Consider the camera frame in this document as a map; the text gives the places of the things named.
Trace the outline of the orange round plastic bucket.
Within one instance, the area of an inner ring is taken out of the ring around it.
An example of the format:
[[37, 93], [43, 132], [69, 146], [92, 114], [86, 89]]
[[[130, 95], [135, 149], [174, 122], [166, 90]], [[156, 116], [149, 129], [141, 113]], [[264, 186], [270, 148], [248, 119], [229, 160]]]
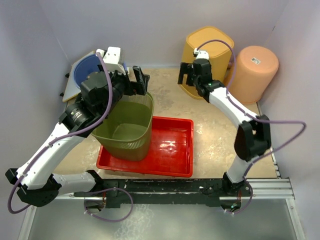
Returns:
[[248, 46], [237, 55], [236, 63], [232, 64], [223, 84], [231, 81], [236, 70], [229, 92], [242, 104], [253, 104], [261, 99], [278, 68], [279, 60], [271, 50], [263, 46]]

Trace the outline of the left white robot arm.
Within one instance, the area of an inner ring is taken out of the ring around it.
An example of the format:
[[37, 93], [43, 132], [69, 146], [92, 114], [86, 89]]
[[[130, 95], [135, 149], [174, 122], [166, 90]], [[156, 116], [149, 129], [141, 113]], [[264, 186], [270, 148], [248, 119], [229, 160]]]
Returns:
[[5, 173], [13, 193], [27, 206], [43, 207], [57, 196], [84, 192], [98, 196], [103, 191], [101, 177], [94, 170], [78, 174], [54, 174], [65, 156], [103, 123], [124, 96], [147, 93], [150, 76], [133, 66], [135, 81], [127, 73], [92, 72], [80, 84], [80, 93], [59, 117], [54, 130], [36, 154], [19, 168]]

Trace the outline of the blue round plastic bucket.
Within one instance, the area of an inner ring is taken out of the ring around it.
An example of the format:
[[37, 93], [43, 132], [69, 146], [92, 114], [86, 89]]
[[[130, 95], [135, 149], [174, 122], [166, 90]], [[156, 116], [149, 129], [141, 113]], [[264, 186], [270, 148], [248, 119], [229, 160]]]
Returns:
[[90, 53], [81, 58], [73, 69], [73, 80], [78, 89], [81, 83], [87, 79], [87, 76], [93, 72], [99, 72], [100, 60], [95, 53]]

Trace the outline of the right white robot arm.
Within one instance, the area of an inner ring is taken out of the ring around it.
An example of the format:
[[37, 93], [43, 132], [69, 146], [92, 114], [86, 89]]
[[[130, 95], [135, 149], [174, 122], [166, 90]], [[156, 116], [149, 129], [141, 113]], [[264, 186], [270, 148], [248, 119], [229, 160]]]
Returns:
[[199, 96], [217, 107], [237, 129], [234, 140], [235, 159], [231, 167], [223, 174], [222, 190], [228, 196], [235, 195], [245, 184], [247, 170], [258, 157], [263, 156], [271, 147], [269, 118], [258, 116], [244, 107], [219, 80], [212, 77], [209, 60], [200, 58], [192, 63], [181, 62], [178, 84], [195, 87]]

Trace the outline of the yellow mesh waste basket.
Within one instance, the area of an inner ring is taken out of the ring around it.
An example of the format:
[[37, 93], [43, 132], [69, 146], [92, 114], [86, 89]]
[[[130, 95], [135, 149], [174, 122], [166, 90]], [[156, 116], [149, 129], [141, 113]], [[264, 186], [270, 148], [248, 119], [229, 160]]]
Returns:
[[191, 64], [196, 57], [194, 50], [206, 51], [211, 65], [212, 79], [224, 81], [232, 57], [230, 48], [235, 45], [231, 37], [214, 26], [204, 26], [187, 35], [181, 62]]

